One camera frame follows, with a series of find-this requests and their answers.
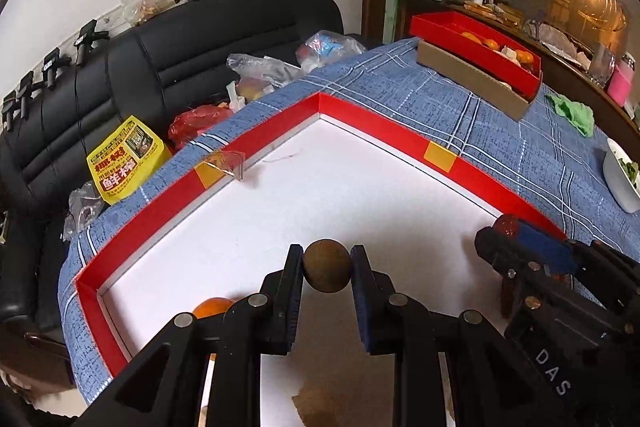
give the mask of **red tray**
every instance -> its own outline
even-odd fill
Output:
[[[457,12],[438,12],[414,15],[409,33],[442,48],[486,71],[501,82],[506,82],[526,100],[533,100],[540,89],[540,57],[533,55],[533,73],[514,64],[508,58],[497,57],[491,49],[473,42],[460,33],[470,32],[479,39],[493,39],[500,49],[526,50],[522,44],[508,38],[490,26]]]

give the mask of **white bowl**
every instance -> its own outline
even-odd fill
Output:
[[[622,209],[630,214],[637,212],[640,210],[640,193],[638,189],[633,186],[618,161],[623,160],[630,162],[631,158],[629,158],[624,149],[612,139],[607,139],[607,143],[609,144],[609,150],[607,151],[602,166],[604,179],[606,179],[611,194],[616,198],[616,201]]]

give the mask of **metal screw head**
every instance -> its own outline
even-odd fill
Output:
[[[392,293],[389,295],[389,304],[393,306],[404,306],[409,299],[403,293]]]
[[[179,328],[186,328],[190,326],[193,322],[193,315],[190,313],[181,313],[180,315],[176,315],[174,318],[174,324]]]
[[[254,293],[248,298],[247,302],[249,303],[249,306],[259,308],[260,306],[267,304],[268,300],[269,298],[264,293]]]
[[[530,295],[529,297],[524,299],[524,303],[530,310],[537,310],[538,308],[540,308],[540,306],[542,306],[542,302],[540,302],[540,300],[533,295]]]
[[[465,322],[469,324],[480,324],[482,322],[482,315],[476,310],[467,310],[462,314],[462,317],[465,319]]]

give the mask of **blue plaid tablecloth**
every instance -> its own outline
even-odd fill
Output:
[[[571,238],[597,238],[640,261],[640,216],[626,214],[602,174],[607,137],[582,137],[545,102],[543,86],[520,122],[415,62],[417,41],[382,46],[320,70],[252,102],[212,127],[108,208],[71,241],[58,301],[78,389],[93,401],[111,381],[78,303],[73,281],[126,222],[160,192],[251,127],[323,91],[391,118],[478,166],[538,208]]]

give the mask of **yellow bag with red text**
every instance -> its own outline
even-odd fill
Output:
[[[169,158],[171,151],[164,142],[130,116],[86,157],[86,162],[102,199],[113,204],[140,187]]]

